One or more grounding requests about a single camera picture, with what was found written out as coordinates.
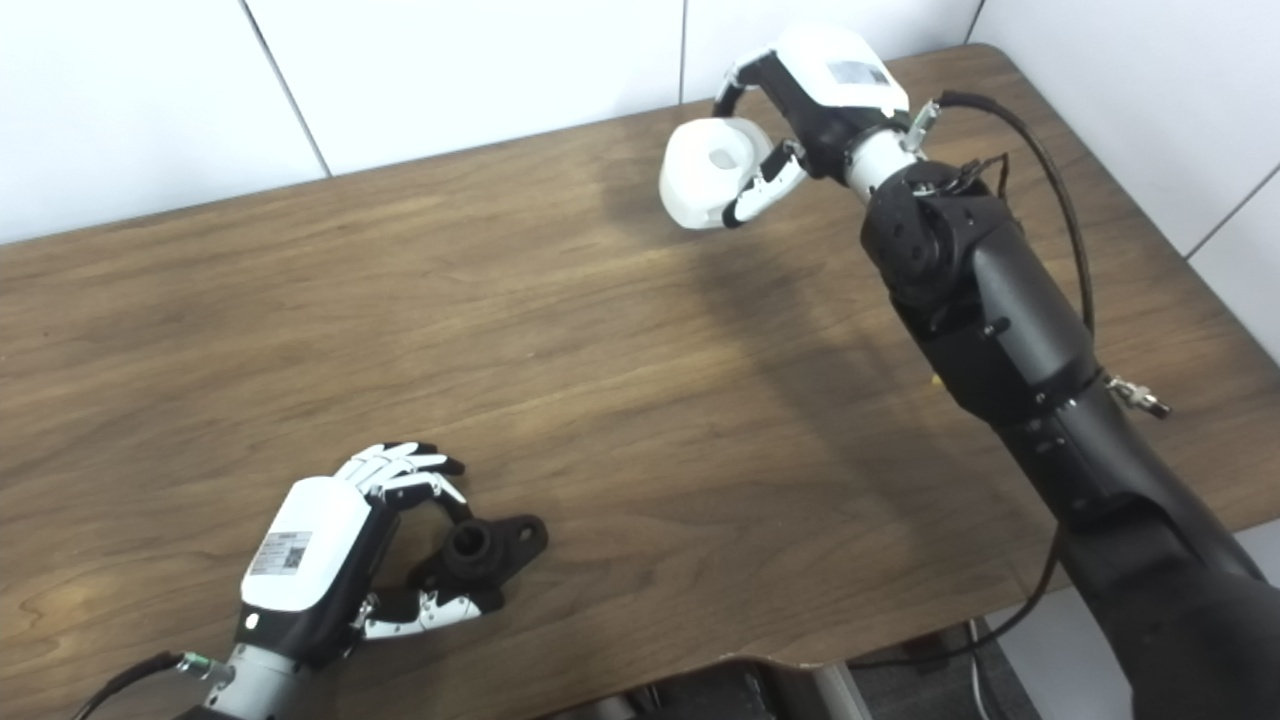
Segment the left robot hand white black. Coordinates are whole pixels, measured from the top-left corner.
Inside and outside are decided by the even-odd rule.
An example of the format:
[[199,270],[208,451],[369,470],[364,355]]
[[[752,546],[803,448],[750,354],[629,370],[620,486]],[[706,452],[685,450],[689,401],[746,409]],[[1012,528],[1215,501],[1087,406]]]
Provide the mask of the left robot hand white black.
[[319,670],[362,641],[431,632],[495,612],[497,588],[449,588],[443,577],[376,589],[401,514],[435,503],[472,518],[453,479],[465,465],[434,445],[369,446],[328,475],[297,480],[239,585],[236,643]]

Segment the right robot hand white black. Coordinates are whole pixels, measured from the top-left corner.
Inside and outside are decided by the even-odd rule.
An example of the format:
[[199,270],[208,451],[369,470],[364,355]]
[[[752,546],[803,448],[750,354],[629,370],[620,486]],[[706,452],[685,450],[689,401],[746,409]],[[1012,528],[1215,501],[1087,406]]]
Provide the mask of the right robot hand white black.
[[794,135],[769,150],[726,204],[721,213],[726,228],[754,220],[805,178],[832,179],[869,202],[891,176],[918,160],[904,147],[908,92],[850,29],[786,29],[732,65],[712,115],[733,117],[739,100],[753,88],[765,95]]

